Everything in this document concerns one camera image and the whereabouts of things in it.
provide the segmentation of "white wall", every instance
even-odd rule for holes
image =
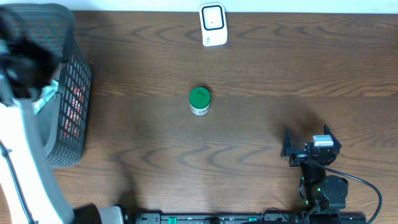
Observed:
[[[206,0],[0,0],[59,3],[71,10],[197,12]],[[228,12],[339,12],[398,14],[398,0],[219,0]]]

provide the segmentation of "wooden table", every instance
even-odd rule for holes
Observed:
[[[74,14],[95,74],[85,155],[55,171],[74,207],[296,210],[284,127],[301,147],[328,124],[343,145],[331,168],[380,189],[375,223],[398,220],[397,16],[228,13],[228,43],[205,48],[198,13]],[[196,86],[212,93],[205,116],[189,109]],[[369,219],[377,196],[349,180],[346,203]]]

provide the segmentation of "black square outline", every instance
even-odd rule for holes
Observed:
[[[204,9],[208,8],[208,7],[219,7],[220,9],[220,14],[221,14],[221,21],[223,23],[223,25],[220,28],[214,28],[214,29],[207,29],[206,28],[206,23],[205,23],[205,13],[203,12]],[[223,16],[223,8],[221,8],[221,6],[205,6],[201,9],[201,17],[202,17],[202,21],[203,21],[203,27],[205,28],[205,30],[210,31],[210,30],[218,30],[218,29],[222,29],[224,28],[224,16]]]

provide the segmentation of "tabletop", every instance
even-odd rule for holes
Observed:
[[[398,16],[227,13],[228,42],[204,47],[199,13],[73,12],[94,74],[83,159],[55,169],[73,207],[123,203],[164,213],[298,210],[300,168],[279,156],[323,125],[343,148],[330,166],[384,196],[398,220]],[[196,116],[188,96],[210,90]],[[346,212],[377,195],[349,180]],[[9,223],[0,194],[0,223]]]

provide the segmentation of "small jar with green lid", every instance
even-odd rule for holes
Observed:
[[[203,87],[194,88],[189,95],[191,111],[196,115],[206,114],[210,109],[210,101],[210,92]]]

